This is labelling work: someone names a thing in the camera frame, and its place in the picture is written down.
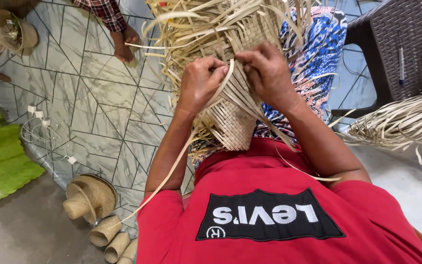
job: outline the red t-shirt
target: red t-shirt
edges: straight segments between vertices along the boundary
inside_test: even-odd
[[[138,264],[422,263],[422,243],[388,192],[354,180],[329,190],[290,168],[270,139],[213,154],[195,177],[186,209],[164,190],[138,213]]]

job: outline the patterned fabric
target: patterned fabric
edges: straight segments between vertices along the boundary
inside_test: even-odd
[[[289,62],[289,68],[297,93],[304,97],[307,105],[317,116],[322,118],[334,75],[311,79],[336,71],[345,42],[348,22],[343,12],[332,7],[312,7],[310,11],[312,16],[310,29],[304,34],[304,43],[298,43],[294,49],[294,51],[302,49],[302,52]],[[296,22],[295,9],[290,12],[292,21]],[[284,22],[280,32],[283,48],[290,47],[296,40],[296,34],[293,33],[288,36],[289,31],[289,25]],[[285,54],[286,58],[290,58],[292,55],[292,52]],[[293,138],[296,143],[297,139],[287,118],[266,103],[262,104],[262,108],[273,125]],[[268,127],[260,121],[256,122],[253,136],[267,138],[273,136],[273,138],[279,139],[275,133],[270,134]],[[208,147],[213,147],[213,145],[202,140],[194,141],[190,145],[190,153],[197,153],[192,156],[192,164],[195,169],[204,159],[216,152],[216,150],[203,151],[204,148]]]
[[[126,21],[120,12],[116,0],[71,0],[78,7],[102,19],[105,27],[111,32],[126,29]]]

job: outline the concrete floor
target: concrete floor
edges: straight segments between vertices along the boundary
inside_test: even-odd
[[[44,173],[0,200],[0,264],[105,264],[91,227],[63,210],[64,191]]]

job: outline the plaid shirt sleeve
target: plaid shirt sleeve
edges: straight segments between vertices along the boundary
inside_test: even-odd
[[[126,21],[123,19],[116,0],[71,0],[71,2],[102,19],[105,27],[111,32],[126,29]]]

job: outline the levi's logo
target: levi's logo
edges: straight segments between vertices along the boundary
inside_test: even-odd
[[[260,189],[246,195],[211,194],[196,240],[282,241],[301,237],[345,237],[310,188],[298,195],[273,194]]]

